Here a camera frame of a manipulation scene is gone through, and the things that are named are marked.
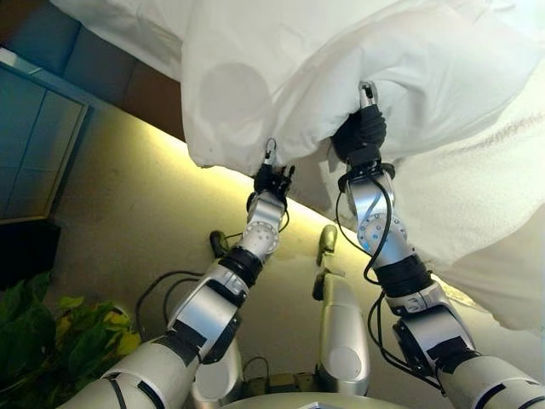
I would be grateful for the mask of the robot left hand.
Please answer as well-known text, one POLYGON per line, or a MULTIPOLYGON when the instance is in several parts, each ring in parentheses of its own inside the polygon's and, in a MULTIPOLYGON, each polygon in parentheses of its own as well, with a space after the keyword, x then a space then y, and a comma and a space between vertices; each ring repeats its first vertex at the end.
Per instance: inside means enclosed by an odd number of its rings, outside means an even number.
POLYGON ((265 155, 261 166, 254 176, 254 192, 257 194, 270 193, 278 200, 284 200, 292 183, 292 177, 295 173, 295 166, 291 165, 278 167, 277 142, 269 138, 265 145, 265 155))

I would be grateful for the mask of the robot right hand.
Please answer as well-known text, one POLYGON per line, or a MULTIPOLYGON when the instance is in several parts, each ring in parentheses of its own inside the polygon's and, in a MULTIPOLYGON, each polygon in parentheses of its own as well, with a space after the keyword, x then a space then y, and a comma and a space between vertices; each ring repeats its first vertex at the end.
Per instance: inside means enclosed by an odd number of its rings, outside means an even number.
POLYGON ((386 121, 376 103, 374 87, 369 82, 360 82, 358 111, 349 114, 331 137, 336 156, 342 163, 353 166, 380 160, 386 134, 386 121))

